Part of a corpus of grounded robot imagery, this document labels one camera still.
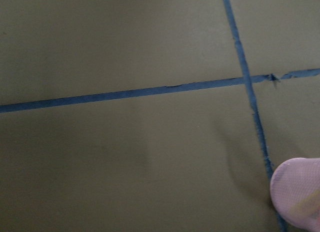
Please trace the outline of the pink mesh pen holder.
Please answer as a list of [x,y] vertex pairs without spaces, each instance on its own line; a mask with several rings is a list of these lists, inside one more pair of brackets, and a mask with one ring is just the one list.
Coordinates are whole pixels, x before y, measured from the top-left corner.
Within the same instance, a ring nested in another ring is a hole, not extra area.
[[320,230],[320,209],[306,214],[293,211],[293,207],[320,190],[319,172],[319,158],[292,158],[277,167],[270,181],[270,196],[276,211],[289,224],[307,231]]

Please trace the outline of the yellow highlighter pen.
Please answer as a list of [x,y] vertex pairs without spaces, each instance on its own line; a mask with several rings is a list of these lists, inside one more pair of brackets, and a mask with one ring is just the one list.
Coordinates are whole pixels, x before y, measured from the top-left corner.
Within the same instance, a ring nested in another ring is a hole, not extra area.
[[313,193],[308,195],[306,198],[298,202],[294,207],[293,211],[299,213],[314,213],[319,210],[320,207],[320,191],[315,190]]

